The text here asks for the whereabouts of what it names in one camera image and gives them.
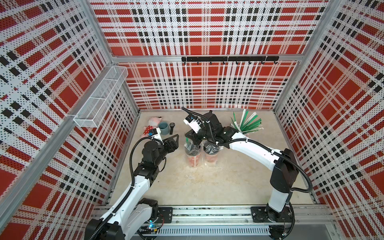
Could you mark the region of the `clear plastic carrier bag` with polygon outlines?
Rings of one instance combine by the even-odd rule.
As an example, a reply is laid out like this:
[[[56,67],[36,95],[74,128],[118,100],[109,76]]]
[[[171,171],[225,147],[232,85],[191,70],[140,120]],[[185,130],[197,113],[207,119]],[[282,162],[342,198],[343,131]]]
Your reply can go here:
[[[205,153],[204,153],[204,150],[203,150],[203,143],[204,143],[205,141],[202,141],[202,143],[200,143],[199,145],[201,145],[201,147],[202,147],[202,151],[201,151],[201,159],[200,159],[200,163],[199,163],[199,166],[201,165],[201,164],[204,164],[205,165],[205,163],[204,163],[204,155],[205,155]]]

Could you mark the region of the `red milk tea cup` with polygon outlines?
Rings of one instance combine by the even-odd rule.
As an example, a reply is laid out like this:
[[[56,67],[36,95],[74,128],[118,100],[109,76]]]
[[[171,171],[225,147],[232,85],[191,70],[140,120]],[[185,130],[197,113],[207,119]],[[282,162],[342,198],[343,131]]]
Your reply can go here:
[[[219,153],[222,150],[222,147],[211,144],[208,141],[203,143],[204,150],[204,163],[207,166],[213,166],[217,163],[219,159]]]
[[[186,143],[184,144],[187,163],[189,167],[196,168],[200,163],[202,147],[201,145],[195,145],[191,140],[189,141],[190,145],[187,145]]]

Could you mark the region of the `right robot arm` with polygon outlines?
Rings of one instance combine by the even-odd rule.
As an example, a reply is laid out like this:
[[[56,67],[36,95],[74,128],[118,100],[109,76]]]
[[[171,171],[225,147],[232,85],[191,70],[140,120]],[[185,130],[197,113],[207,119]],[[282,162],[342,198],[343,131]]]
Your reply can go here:
[[[266,205],[268,221],[278,222],[283,213],[292,210],[289,204],[293,192],[312,192],[313,184],[299,166],[291,150],[272,149],[246,137],[234,127],[223,127],[212,111],[202,115],[187,108],[182,110],[188,113],[184,123],[191,128],[185,136],[194,144],[199,145],[202,141],[206,141],[217,147],[238,151],[261,163],[272,172],[270,184],[273,189]]]

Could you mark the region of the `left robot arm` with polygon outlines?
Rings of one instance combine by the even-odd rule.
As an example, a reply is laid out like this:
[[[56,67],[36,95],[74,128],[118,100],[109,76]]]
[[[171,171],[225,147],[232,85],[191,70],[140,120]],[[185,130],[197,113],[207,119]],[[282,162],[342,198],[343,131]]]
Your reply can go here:
[[[131,183],[117,202],[86,226],[85,240],[129,240],[144,223],[155,222],[159,215],[158,201],[144,198],[158,174],[166,155],[179,147],[179,135],[162,140],[159,134],[143,137],[130,153]]]

